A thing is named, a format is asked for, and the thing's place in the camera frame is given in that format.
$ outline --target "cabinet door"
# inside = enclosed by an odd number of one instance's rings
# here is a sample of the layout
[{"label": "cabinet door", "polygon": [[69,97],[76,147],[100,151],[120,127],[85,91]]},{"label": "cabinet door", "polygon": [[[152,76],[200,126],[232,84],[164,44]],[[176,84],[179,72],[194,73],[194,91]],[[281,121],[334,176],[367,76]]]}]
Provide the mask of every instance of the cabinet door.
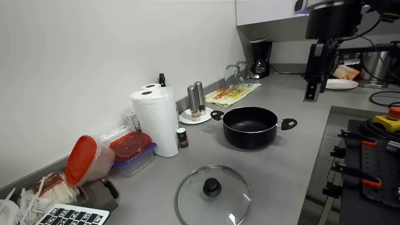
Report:
[{"label": "cabinet door", "polygon": [[295,0],[236,0],[236,24],[294,17],[294,6]]}]

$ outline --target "kitchen counter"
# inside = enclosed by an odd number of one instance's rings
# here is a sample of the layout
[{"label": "kitchen counter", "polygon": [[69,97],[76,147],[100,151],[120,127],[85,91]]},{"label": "kitchen counter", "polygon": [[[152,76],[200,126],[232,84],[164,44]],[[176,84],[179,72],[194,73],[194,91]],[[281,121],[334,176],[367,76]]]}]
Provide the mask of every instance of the kitchen counter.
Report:
[{"label": "kitchen counter", "polygon": [[260,82],[261,87],[232,107],[266,107],[279,119],[296,118],[299,124],[295,128],[279,129],[274,142],[264,149],[242,151],[226,142],[221,121],[185,126],[190,146],[181,148],[179,154],[156,157],[132,177],[111,177],[120,191],[120,204],[109,223],[180,223],[174,208],[177,186],[192,169],[220,163],[235,168],[250,186],[252,203],[244,225],[295,225],[331,106],[386,109],[369,101],[370,93],[377,88],[326,91],[317,102],[304,102],[306,82],[300,76],[271,74]]}]

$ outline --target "red lid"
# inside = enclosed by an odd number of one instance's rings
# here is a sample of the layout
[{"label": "red lid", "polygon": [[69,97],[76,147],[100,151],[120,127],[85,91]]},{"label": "red lid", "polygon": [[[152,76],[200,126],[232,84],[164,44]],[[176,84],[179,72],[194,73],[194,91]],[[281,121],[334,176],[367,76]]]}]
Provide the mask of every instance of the red lid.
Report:
[{"label": "red lid", "polygon": [[400,118],[400,107],[390,107],[389,108],[389,117],[390,118]]},{"label": "red lid", "polygon": [[96,151],[94,137],[84,134],[76,141],[65,166],[65,178],[70,184],[76,184],[85,176]]},{"label": "red lid", "polygon": [[150,143],[149,134],[132,131],[110,142],[110,148],[115,152],[115,161],[125,162],[146,149]]}]

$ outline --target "glass lid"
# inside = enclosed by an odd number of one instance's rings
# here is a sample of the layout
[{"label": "glass lid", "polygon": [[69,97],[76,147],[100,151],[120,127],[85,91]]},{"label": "glass lid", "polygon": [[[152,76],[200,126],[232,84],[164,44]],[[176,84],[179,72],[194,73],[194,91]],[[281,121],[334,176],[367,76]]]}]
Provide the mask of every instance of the glass lid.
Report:
[{"label": "glass lid", "polygon": [[250,203],[246,181],[222,164],[195,169],[182,179],[175,194],[175,211],[184,225],[239,225]]}]

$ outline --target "small jar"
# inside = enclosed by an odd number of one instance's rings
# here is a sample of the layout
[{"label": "small jar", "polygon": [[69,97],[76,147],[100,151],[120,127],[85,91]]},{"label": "small jar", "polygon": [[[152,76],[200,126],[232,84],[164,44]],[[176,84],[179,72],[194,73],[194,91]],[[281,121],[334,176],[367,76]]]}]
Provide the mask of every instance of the small jar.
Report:
[{"label": "small jar", "polygon": [[177,136],[179,147],[187,147],[189,146],[186,128],[184,128],[184,127],[177,128],[176,136]]}]

